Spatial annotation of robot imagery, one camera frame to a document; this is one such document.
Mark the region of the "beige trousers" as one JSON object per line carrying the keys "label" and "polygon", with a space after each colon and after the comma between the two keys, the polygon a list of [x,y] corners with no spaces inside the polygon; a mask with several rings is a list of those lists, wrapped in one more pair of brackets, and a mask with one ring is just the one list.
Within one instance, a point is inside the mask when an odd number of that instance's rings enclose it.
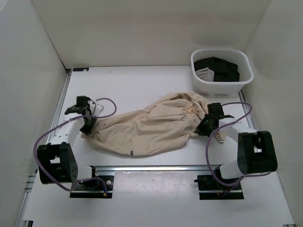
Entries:
{"label": "beige trousers", "polygon": [[197,137],[211,102],[195,92],[170,93],[148,107],[97,120],[92,147],[123,157],[148,157],[176,150]]}

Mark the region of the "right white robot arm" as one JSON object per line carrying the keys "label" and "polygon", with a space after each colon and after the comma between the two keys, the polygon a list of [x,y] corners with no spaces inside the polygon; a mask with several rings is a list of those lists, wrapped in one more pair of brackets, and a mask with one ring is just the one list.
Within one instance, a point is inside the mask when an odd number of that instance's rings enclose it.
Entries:
{"label": "right white robot arm", "polygon": [[[258,131],[245,127],[241,120],[246,118],[252,106],[244,102],[236,104],[246,105],[249,111],[242,117],[235,119],[226,115],[223,107],[232,103],[211,103],[207,105],[208,113],[196,128],[200,136],[207,136],[205,146],[205,159],[213,185],[218,189],[237,185],[244,177],[264,176],[275,172],[278,167],[272,135],[268,131]],[[209,161],[209,145],[216,133],[222,132],[237,143],[237,158],[229,163],[219,166],[215,172]]]}

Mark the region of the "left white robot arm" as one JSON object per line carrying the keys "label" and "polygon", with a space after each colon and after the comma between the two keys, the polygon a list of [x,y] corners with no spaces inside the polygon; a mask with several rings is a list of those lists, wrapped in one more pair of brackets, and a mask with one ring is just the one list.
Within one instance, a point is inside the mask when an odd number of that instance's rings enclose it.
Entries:
{"label": "left white robot arm", "polygon": [[51,184],[52,176],[59,183],[74,183],[79,174],[72,146],[79,132],[89,134],[97,121],[97,116],[104,110],[87,96],[78,96],[76,104],[64,112],[63,126],[55,130],[49,143],[40,145],[37,160],[48,172],[39,168],[42,184]]}

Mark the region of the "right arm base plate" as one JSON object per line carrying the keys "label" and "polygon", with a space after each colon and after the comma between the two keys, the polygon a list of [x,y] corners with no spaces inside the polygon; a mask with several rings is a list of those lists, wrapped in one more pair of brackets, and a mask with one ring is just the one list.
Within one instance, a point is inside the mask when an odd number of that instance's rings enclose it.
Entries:
{"label": "right arm base plate", "polygon": [[194,180],[198,185],[200,200],[243,200],[241,184],[227,187],[219,184],[212,175],[198,175]]}

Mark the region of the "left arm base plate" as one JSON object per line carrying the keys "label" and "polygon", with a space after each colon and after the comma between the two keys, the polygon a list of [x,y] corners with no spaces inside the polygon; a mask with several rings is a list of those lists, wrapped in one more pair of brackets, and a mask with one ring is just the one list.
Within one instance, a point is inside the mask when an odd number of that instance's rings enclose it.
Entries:
{"label": "left arm base plate", "polygon": [[70,198],[75,199],[111,199],[114,188],[114,170],[107,170],[99,166],[90,166],[91,176],[94,178],[79,183],[74,191],[70,192]]}

